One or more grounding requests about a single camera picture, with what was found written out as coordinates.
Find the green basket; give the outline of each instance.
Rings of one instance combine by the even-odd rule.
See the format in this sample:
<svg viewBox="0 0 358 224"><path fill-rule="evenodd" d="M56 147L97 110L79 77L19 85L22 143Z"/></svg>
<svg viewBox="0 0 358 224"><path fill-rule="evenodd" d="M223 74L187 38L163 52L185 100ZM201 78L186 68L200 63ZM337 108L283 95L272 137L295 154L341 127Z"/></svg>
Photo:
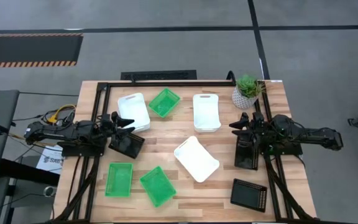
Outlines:
<svg viewBox="0 0 358 224"><path fill-rule="evenodd" d="M166 117L179 103L180 97L168 88L162 90L150 103L149 107L160 117Z"/></svg>
<svg viewBox="0 0 358 224"><path fill-rule="evenodd" d="M146 173L140 178L140 182L149 195L154 207L161 206L177 194L177 191L173 188L160 166Z"/></svg>
<svg viewBox="0 0 358 224"><path fill-rule="evenodd" d="M105 196L129 197L131 195L132 167L130 163L110 163Z"/></svg>

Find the wooden table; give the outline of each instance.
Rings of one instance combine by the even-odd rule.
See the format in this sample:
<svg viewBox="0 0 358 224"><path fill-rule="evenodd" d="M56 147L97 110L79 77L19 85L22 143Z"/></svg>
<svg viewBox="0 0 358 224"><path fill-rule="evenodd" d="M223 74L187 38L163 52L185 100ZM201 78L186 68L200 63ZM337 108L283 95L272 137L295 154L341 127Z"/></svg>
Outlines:
<svg viewBox="0 0 358 224"><path fill-rule="evenodd" d="M75 119L91 119L91 113L98 81L82 83ZM282 82L266 81L267 94L272 115L291 116ZM99 171L94 195L91 222L252 222L274 221L274 212L270 191L267 197L266 212L233 205L230 203L234 178L269 187L265 162L259 157L259 169L245 170L234 167L236 136L231 133L229 123L238 121L242 110L232 101L232 86L169 87L181 97L178 106L166 117L159 118L148 108L151 128L137 133L145 138L145 144L136 160L126 157L106 147L100 159ZM113 87L109 99L108 113L117 111L117 99L133 93L143 93L148 104L164 87ZM193 126L193 95L214 93L219 96L219 119L222 126L215 133L197 133ZM101 113L104 95L102 93L99 113ZM264 112L260 98L261 110ZM254 108L244 110L252 117ZM190 136L196 136L206 150L220 162L216 170L206 181L197 183L186 169L175 159L173 150ZM67 203L68 191L77 158L67 158L63 164L57 195L55 213L60 214ZM316 216L308 185L305 168L295 156L282 156L283 168L289 191L298 203L311 216ZM111 162L131 162L134 164L131 197L110 198L104 196L108 166ZM72 195L77 190L82 161L78 166ZM173 186L176 196L159 208L154 208L139 177L156 166L161 166ZM282 217L285 209L281 192L277 189ZM80 218L85 215L86 199L83 196Z"/></svg>

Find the gray floor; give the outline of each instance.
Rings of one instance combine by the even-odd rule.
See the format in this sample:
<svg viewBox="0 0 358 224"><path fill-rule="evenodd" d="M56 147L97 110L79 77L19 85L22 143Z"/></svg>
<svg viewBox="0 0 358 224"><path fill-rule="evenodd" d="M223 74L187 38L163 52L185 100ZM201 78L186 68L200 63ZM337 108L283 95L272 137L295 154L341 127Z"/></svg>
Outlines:
<svg viewBox="0 0 358 224"><path fill-rule="evenodd" d="M358 25L358 1L256 1L260 26ZM247 1L0 0L0 29L250 26ZM358 30L261 32L271 79L284 80L295 120L342 133L332 152L303 146L317 214L358 223ZM83 80L117 80L121 72L197 69L204 79L262 77L252 31L85 34L78 65L0 68L0 90L78 94ZM76 98L21 95L15 114L25 118ZM22 133L27 122L13 129ZM10 141L4 157L24 148ZM46 220L50 205L21 208L13 223Z"/></svg>

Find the white plant pot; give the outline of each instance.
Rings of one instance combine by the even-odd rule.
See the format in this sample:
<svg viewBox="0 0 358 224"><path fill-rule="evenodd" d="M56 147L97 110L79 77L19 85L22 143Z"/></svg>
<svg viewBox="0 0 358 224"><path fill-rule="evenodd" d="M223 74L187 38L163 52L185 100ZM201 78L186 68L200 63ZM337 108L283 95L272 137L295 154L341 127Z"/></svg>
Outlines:
<svg viewBox="0 0 358 224"><path fill-rule="evenodd" d="M231 95L231 100L233 101L234 105L240 109L250 108L252 105L254 105L257 98L257 96L253 98L247 98L241 95L237 87L234 89L233 94Z"/></svg>

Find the white tray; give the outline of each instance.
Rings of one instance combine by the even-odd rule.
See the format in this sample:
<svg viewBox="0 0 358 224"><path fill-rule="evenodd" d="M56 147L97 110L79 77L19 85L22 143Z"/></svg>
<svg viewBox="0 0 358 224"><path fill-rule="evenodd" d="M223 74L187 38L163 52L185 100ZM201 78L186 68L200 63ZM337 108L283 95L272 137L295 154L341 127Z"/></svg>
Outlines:
<svg viewBox="0 0 358 224"><path fill-rule="evenodd" d="M219 161L191 136L173 154L197 182L204 182L218 167Z"/></svg>
<svg viewBox="0 0 358 224"><path fill-rule="evenodd" d="M218 101L215 94L193 96L194 128L197 132L214 132L221 127Z"/></svg>
<svg viewBox="0 0 358 224"><path fill-rule="evenodd" d="M121 118L135 120L135 122L125 127L135 127L132 133L145 131L150 128L150 117L143 94L135 93L121 97L118 99L118 110Z"/></svg>

